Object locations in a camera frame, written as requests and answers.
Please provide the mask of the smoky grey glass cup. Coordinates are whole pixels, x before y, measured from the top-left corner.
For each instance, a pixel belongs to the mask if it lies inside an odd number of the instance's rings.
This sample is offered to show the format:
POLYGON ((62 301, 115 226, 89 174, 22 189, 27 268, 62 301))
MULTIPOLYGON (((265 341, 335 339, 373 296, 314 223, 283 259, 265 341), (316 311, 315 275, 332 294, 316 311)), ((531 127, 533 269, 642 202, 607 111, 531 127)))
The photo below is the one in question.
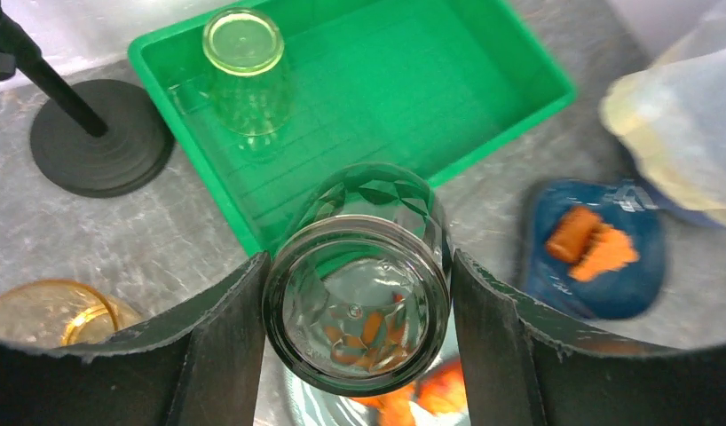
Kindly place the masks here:
POLYGON ((421 177, 390 163, 345 167, 307 197, 273 257, 267 337, 322 391, 400 389, 445 340, 453 257, 445 210, 421 177))

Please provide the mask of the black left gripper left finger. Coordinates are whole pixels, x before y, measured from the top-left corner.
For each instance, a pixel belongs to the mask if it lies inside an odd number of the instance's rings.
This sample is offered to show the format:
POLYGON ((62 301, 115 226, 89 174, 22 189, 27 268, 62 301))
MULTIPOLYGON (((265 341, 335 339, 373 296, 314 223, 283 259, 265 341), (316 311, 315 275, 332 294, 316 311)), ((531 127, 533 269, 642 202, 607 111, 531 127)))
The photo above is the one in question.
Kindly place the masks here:
POLYGON ((264 353, 252 256, 218 284, 96 344, 0 341, 0 425, 250 425, 264 353))

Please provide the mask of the amber glass cup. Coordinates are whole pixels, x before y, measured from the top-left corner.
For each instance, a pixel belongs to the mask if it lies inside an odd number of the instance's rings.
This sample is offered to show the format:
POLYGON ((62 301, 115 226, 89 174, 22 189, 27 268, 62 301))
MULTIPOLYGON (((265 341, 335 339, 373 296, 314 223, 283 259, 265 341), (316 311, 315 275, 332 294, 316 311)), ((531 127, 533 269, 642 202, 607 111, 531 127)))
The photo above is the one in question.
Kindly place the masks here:
POLYGON ((142 320, 123 300, 74 280, 38 280, 0 295, 0 339, 41 348, 100 343, 142 320))

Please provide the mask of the green glass cup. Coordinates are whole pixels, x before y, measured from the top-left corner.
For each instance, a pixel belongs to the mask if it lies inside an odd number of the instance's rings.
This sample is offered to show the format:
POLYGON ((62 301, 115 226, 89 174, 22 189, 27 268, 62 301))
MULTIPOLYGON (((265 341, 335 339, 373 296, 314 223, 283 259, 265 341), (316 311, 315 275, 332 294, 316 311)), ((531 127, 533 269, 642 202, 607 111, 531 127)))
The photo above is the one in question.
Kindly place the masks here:
POLYGON ((278 132, 291 116, 294 84, 285 47, 277 24, 252 8, 224 9, 203 29, 209 103, 237 136, 239 151, 252 159, 280 149, 278 132))

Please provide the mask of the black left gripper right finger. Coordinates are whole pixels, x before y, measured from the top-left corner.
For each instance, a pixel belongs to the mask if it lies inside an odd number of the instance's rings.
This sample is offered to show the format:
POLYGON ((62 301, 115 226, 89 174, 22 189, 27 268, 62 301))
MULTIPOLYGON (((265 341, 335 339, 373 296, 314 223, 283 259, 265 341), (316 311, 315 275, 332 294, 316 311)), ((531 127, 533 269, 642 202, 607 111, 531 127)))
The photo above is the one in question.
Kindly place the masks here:
POLYGON ((678 350, 604 331, 462 251, 452 290, 474 425, 726 425, 726 343, 678 350))

